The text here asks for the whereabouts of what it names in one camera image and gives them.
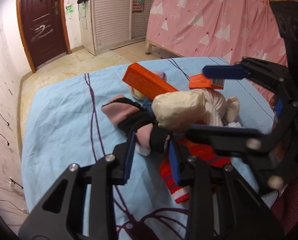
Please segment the pink tree-pattern curtain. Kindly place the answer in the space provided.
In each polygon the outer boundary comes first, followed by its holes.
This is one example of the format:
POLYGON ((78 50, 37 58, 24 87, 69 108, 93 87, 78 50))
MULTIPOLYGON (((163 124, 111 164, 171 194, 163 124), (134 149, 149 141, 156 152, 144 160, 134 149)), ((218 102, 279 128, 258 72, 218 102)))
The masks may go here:
POLYGON ((154 0, 146 38, 184 57, 287 62, 268 0, 154 0))

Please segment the cream rolled sock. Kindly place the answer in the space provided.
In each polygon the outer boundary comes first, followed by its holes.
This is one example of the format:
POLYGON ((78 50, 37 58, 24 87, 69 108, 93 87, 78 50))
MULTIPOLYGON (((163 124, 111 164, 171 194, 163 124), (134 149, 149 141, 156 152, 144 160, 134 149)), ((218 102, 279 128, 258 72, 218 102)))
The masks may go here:
POLYGON ((180 133, 203 119, 205 103, 201 91, 177 91, 156 96, 151 107, 159 127, 180 133))

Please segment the dark brown door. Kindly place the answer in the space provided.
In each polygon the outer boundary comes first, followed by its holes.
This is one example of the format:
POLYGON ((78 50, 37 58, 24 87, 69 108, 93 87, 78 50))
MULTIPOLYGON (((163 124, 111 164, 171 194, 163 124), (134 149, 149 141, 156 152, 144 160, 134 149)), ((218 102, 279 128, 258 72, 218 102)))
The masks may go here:
POLYGON ((16 0, 20 37, 33 73, 71 54, 64 0, 16 0))

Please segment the pink and black sock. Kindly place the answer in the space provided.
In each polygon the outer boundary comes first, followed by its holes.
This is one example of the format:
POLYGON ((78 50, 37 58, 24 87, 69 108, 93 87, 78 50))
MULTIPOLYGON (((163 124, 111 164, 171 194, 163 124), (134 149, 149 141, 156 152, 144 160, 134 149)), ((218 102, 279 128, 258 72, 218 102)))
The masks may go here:
POLYGON ((170 132, 159 127, 156 118, 139 103, 122 94, 101 107, 109 121, 125 135, 134 132, 137 143, 149 153, 164 153, 170 132))

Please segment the long orange box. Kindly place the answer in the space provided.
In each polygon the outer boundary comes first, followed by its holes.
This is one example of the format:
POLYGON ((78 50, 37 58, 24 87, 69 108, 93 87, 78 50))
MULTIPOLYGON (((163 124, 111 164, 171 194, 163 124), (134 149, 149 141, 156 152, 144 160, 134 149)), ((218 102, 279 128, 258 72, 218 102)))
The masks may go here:
POLYGON ((178 90, 168 84, 164 79, 138 63, 133 63, 126 69, 122 78, 124 83, 138 90, 141 94, 153 100, 156 96, 178 90))

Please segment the white louvered wardrobe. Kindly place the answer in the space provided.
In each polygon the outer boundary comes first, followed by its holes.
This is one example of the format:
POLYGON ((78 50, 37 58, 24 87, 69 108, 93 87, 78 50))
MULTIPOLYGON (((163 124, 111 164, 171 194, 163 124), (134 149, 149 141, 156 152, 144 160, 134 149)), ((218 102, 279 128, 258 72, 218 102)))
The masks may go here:
POLYGON ((153 0, 141 13, 132 12, 133 0, 88 0, 78 5, 81 41, 91 54, 144 41, 153 0))

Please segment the white ribbed sock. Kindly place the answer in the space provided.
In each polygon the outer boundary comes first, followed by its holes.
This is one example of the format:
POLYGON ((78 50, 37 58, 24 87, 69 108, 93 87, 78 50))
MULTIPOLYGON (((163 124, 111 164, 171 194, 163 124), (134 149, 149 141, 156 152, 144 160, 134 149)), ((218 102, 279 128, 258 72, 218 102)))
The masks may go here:
POLYGON ((210 88, 203 88, 201 92, 205 98, 205 112, 202 118, 205 124, 221 127, 237 119, 240 103, 236 95, 226 99, 222 93, 210 88))

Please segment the light blue bed sheet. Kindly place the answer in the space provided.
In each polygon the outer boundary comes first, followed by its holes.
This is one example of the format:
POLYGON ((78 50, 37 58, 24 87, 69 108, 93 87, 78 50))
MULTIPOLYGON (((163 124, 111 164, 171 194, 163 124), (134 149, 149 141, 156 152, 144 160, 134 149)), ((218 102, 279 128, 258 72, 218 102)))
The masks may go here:
MULTIPOLYGON (((205 66, 226 66, 221 59, 205 57, 139 64, 151 72, 166 74, 165 81, 178 91, 188 91, 188 76, 205 66)), ((134 101, 122 80, 128 66, 83 74, 36 93, 27 119, 21 168, 30 213, 71 164, 93 165, 112 154, 116 145, 127 141, 128 135, 109 121, 101 107, 119 94, 134 101)), ((249 117, 256 117, 262 123, 256 128, 261 134, 270 132, 273 114, 268 108, 242 116, 243 120, 249 117)), ((201 125, 201 121, 192 125, 201 125)), ((172 139, 186 139, 186 130, 169 131, 167 148, 172 139)), ((164 153, 149 153, 136 139, 130 178, 125 185, 113 186, 117 239, 186 239, 189 201, 177 204, 159 173, 167 148, 164 153)), ((270 209, 275 195, 259 194, 259 186, 246 159, 228 158, 230 165, 270 209)))

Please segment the small orange barcode box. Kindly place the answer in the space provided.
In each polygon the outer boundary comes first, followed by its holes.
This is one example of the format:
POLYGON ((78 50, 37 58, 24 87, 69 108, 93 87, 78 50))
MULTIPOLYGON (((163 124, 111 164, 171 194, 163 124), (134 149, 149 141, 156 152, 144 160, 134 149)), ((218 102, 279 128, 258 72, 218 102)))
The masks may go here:
POLYGON ((200 89, 200 88, 210 88, 210 89, 223 89, 224 80, 221 79, 208 79, 203 74, 193 75, 189 79, 189 89, 200 89))

